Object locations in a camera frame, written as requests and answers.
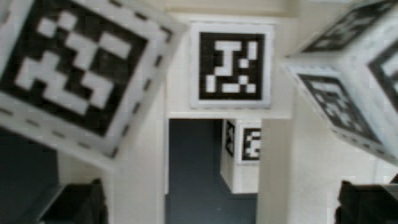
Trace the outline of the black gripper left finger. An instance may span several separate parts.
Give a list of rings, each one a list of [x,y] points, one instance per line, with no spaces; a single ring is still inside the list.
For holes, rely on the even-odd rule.
[[[109,224],[102,179],[56,187],[40,197],[22,224]]]

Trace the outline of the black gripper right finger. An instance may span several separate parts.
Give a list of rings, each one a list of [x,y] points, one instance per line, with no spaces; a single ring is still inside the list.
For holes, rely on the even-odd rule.
[[[398,184],[342,182],[334,224],[398,224]]]

